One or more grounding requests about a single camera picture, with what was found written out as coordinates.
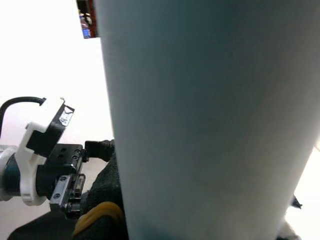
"white plastic bracket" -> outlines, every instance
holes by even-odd
[[[45,196],[38,196],[36,190],[36,174],[38,165],[43,165],[46,158],[27,148],[27,144],[34,131],[45,133],[64,103],[59,98],[49,98],[38,108],[35,118],[26,127],[26,132],[15,153],[15,160],[20,170],[20,193],[23,202],[29,206],[41,205]]]

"sticker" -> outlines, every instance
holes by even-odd
[[[68,126],[73,114],[74,114],[73,110],[65,106],[63,113],[59,117],[60,123],[65,127]]]

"white wall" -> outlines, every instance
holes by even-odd
[[[20,96],[63,97],[75,115],[61,142],[111,139],[100,39],[83,39],[76,0],[2,1],[1,9],[0,104]],[[19,143],[37,106],[8,109],[0,144]]]

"black cable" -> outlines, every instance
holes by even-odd
[[[39,98],[35,96],[21,96],[21,97],[12,98],[6,101],[4,104],[2,104],[2,106],[0,107],[0,138],[1,138],[1,132],[2,132],[2,123],[4,121],[5,112],[8,107],[17,103],[37,103],[41,106],[45,100],[46,100],[45,98]]]

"yellow stripe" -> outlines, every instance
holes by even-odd
[[[72,236],[75,236],[78,233],[82,232],[102,216],[111,217],[113,221],[120,227],[124,227],[126,224],[125,215],[121,208],[113,202],[105,201],[92,208],[90,211],[88,211],[78,219],[74,227]]]

